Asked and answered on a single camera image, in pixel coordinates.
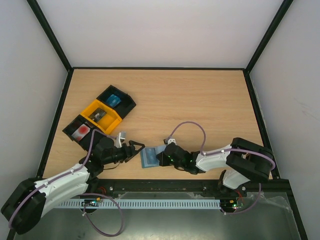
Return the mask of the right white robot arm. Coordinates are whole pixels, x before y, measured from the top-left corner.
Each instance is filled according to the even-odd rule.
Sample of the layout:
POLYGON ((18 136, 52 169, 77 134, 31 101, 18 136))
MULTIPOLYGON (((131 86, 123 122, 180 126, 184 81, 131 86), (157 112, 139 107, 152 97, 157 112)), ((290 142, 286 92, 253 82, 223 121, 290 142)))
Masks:
POLYGON ((228 167, 221 173, 218 183, 218 191, 224 196, 229 196, 250 181, 259 184, 267 182, 270 172, 276 167, 273 157, 269 148, 240 137, 235 137, 225 147, 204 152, 188 152, 171 142, 156 154, 161 167, 173 166, 192 175, 228 167))

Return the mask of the teal card holder wallet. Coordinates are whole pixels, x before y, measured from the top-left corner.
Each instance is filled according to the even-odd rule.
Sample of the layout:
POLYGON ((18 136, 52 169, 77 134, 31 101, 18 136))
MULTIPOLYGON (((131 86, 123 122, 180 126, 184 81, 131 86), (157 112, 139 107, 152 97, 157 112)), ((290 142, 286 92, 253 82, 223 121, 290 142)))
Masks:
POLYGON ((160 163, 157 159, 157 155, 163 152, 166 145, 159 145, 154 147, 145 147, 140 152, 141 166, 145 168, 159 167, 160 163))

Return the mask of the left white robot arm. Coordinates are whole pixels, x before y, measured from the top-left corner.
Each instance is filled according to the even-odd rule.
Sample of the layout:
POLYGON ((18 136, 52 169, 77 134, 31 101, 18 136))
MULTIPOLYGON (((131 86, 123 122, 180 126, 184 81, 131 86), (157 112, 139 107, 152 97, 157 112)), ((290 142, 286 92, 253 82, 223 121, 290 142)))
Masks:
POLYGON ((98 175, 111 163, 126 163, 145 145, 130 140, 116 147, 112 139, 103 137, 91 143, 87 155, 77 164, 50 178, 22 181, 2 206, 0 212, 10 229, 21 235, 30 231, 40 219, 62 202, 97 188, 98 175))

